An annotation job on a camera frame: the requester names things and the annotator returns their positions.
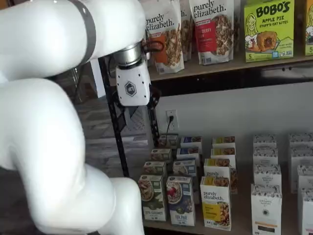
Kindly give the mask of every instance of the white wall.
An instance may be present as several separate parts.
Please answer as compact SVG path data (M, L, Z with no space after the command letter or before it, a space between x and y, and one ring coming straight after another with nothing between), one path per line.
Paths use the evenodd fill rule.
M160 133L166 110L177 110L179 135L204 137L208 157L213 136L236 137L238 161L252 156L252 135L278 134L279 161L287 160L287 133L313 131L313 83L162 97L156 109Z

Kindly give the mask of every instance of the green box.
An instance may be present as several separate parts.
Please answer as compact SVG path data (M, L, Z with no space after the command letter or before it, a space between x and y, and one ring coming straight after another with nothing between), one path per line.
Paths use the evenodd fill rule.
M293 57L294 0L248 0L246 62Z

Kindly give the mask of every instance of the power cord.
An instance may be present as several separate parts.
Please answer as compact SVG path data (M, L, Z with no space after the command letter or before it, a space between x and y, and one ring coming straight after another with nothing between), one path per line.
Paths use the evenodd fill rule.
M165 137L165 146L167 145L167 134L168 134L168 129L170 128L170 125L171 125L171 123L173 122L173 120L174 120L174 116L170 116L169 117L170 118L170 120L169 120L169 122L168 122L168 125L167 125L167 130L166 130L166 137Z

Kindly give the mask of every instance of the gray band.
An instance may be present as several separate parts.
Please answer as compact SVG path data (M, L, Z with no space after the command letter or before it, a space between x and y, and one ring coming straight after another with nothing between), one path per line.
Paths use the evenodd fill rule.
M87 46L85 56L83 57L81 62L81 64L84 64L91 58L96 47L96 26L94 24L91 13L82 2L78 0L68 0L68 1L70 1L77 7L85 23L87 34Z

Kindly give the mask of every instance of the electrical outlet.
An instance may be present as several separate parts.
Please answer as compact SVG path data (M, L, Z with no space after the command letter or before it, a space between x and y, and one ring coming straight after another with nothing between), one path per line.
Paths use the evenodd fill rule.
M173 116L174 119L171 122L170 127L168 128L168 132L178 132L179 127L178 127L177 111L176 110L167 110L166 111L167 125L170 121L170 116Z

